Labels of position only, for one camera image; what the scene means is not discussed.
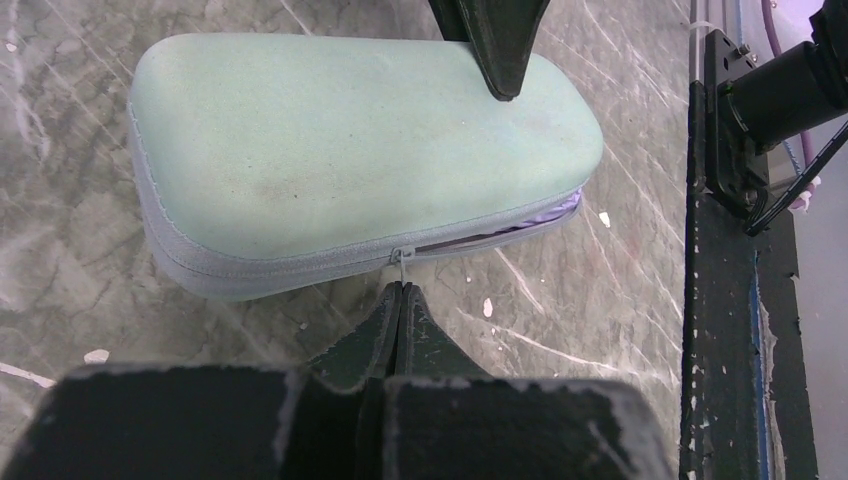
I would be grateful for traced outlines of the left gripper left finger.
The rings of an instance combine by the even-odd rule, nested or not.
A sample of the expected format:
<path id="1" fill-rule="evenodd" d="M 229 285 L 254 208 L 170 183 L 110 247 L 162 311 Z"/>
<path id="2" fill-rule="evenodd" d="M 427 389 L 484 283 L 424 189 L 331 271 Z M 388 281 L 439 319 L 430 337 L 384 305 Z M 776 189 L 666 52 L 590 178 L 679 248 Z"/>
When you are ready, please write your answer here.
<path id="1" fill-rule="evenodd" d="M 388 284 L 362 322 L 308 362 L 313 373 L 337 390 L 392 373 L 402 298 L 403 284 Z"/>

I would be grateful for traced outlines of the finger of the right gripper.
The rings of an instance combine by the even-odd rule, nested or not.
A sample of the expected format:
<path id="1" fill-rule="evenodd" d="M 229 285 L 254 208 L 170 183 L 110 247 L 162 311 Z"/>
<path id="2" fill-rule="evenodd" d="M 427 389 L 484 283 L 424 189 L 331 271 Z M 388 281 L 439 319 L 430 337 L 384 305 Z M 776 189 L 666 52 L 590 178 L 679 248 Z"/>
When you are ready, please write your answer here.
<path id="1" fill-rule="evenodd" d="M 429 0 L 442 38 L 470 45 L 492 96 L 519 96 L 549 0 Z"/>

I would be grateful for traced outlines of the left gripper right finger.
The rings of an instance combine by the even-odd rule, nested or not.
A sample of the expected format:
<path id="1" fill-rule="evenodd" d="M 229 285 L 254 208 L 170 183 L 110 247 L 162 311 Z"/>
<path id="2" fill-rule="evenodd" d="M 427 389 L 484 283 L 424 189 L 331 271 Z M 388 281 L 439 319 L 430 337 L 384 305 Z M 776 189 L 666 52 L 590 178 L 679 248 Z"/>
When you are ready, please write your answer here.
<path id="1" fill-rule="evenodd" d="M 396 334 L 396 374 L 489 377 L 437 324 L 422 289 L 404 285 Z"/>

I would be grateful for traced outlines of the mint green zipper case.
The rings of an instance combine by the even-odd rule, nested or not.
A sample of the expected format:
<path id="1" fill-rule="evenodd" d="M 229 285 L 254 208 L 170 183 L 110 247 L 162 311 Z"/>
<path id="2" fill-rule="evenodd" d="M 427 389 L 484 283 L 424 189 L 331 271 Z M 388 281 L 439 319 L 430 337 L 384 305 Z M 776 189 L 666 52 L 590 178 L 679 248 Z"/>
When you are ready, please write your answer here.
<path id="1" fill-rule="evenodd" d="M 157 265 L 226 301 L 556 228 L 604 151 L 555 64 L 532 55 L 502 102 L 460 42 L 176 35 L 142 55 L 127 113 Z"/>

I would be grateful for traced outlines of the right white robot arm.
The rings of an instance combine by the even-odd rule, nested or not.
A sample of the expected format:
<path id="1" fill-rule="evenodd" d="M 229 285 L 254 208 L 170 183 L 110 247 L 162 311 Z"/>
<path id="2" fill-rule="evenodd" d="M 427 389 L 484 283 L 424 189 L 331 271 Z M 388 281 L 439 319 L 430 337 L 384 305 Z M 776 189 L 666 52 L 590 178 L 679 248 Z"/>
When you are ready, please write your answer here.
<path id="1" fill-rule="evenodd" d="M 545 1 L 433 1 L 430 9 L 444 40 L 467 43 L 491 95 L 515 99 L 523 86 Z M 812 38 L 751 64 L 742 47 L 718 30 L 704 39 L 704 100 L 696 127 L 704 130 L 705 157 L 695 184 L 756 236 L 800 200 L 809 198 L 824 166 L 847 142 L 841 128 L 778 198 L 772 198 L 755 158 L 778 143 L 847 112 L 847 4 L 826 1 L 810 18 Z"/>

